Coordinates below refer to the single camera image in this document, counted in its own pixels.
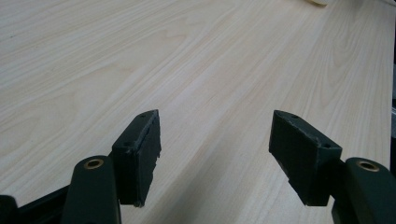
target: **table surface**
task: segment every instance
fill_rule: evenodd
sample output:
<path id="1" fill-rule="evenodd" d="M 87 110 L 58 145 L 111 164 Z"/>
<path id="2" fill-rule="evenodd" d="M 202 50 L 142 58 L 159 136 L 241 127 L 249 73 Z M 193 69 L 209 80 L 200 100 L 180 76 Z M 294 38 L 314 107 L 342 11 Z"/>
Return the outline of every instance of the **table surface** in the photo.
<path id="1" fill-rule="evenodd" d="M 0 192 L 27 204 L 158 108 L 123 223 L 332 223 L 268 152 L 275 109 L 389 165 L 395 7 L 380 0 L 0 2 Z"/>

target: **wooden table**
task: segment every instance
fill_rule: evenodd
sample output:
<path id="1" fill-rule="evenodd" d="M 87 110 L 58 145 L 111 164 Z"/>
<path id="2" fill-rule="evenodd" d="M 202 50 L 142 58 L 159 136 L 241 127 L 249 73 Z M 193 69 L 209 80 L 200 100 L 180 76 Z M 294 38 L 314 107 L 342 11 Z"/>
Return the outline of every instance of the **wooden table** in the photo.
<path id="1" fill-rule="evenodd" d="M 332 223 L 268 152 L 274 109 L 389 165 L 395 8 L 379 0 L 1 1 L 0 193 L 24 205 L 158 108 L 123 223 Z"/>

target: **screw hole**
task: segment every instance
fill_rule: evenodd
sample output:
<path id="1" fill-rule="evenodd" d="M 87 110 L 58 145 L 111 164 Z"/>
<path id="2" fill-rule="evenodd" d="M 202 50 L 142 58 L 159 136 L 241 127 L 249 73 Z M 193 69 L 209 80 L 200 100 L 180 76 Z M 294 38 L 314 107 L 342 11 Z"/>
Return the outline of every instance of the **screw hole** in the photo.
<path id="1" fill-rule="evenodd" d="M 366 171 L 371 171 L 371 172 L 378 172 L 379 168 L 375 164 L 372 164 L 368 161 L 358 161 L 357 164 L 361 169 L 364 169 Z"/>
<path id="2" fill-rule="evenodd" d="M 93 159 L 90 161 L 85 162 L 84 168 L 87 170 L 93 170 L 103 165 L 103 160 L 100 159 Z"/>

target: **black plastic part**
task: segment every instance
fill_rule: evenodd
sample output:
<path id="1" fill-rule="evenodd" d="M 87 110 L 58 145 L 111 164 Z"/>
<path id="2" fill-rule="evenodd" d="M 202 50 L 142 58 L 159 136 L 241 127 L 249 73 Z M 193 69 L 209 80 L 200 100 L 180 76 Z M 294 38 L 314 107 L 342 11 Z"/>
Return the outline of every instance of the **black plastic part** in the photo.
<path id="1" fill-rule="evenodd" d="M 109 157 L 94 156 L 76 165 L 61 223 L 120 223 L 120 205 Z"/>
<path id="2" fill-rule="evenodd" d="M 340 161 L 340 146 L 298 116 L 276 110 L 269 151 L 303 204 L 327 205 L 329 171 Z"/>
<path id="3" fill-rule="evenodd" d="M 396 177 L 396 138 L 390 138 L 390 172 Z"/>
<path id="4" fill-rule="evenodd" d="M 69 186 L 28 203 L 20 208 L 21 223 L 45 224 L 61 221 Z"/>
<path id="5" fill-rule="evenodd" d="M 160 134 L 158 110 L 151 110 L 137 116 L 114 143 L 112 159 L 121 204 L 145 204 L 160 157 Z"/>
<path id="6" fill-rule="evenodd" d="M 353 207 L 345 207 L 337 201 L 332 207 L 332 221 L 334 224 L 359 224 Z"/>
<path id="7" fill-rule="evenodd" d="M 8 195 L 0 195 L 0 224 L 3 223 L 20 223 L 17 202 Z"/>
<path id="8" fill-rule="evenodd" d="M 360 224 L 396 223 L 396 180 L 387 168 L 375 161 L 350 158 L 344 181 Z"/>

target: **light wood surface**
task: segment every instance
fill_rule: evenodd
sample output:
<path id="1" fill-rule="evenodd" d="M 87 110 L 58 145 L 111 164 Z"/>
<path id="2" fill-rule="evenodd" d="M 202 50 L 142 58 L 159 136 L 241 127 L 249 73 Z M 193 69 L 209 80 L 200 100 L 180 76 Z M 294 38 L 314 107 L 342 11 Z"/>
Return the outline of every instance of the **light wood surface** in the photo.
<path id="1" fill-rule="evenodd" d="M 27 204 L 158 108 L 123 223 L 332 223 L 268 152 L 274 109 L 389 165 L 395 8 L 379 0 L 1 1 L 0 193 Z"/>

